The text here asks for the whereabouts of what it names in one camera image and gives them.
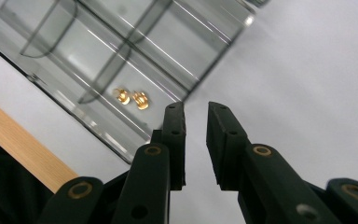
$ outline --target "white surface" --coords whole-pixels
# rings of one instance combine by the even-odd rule
[[[358,1],[272,0],[233,47],[186,102],[187,186],[172,193],[173,224],[244,223],[237,193],[215,185],[209,101],[229,106],[253,143],[278,149],[310,183],[358,180]],[[14,69],[0,69],[0,106],[79,174],[106,180],[127,168]]]

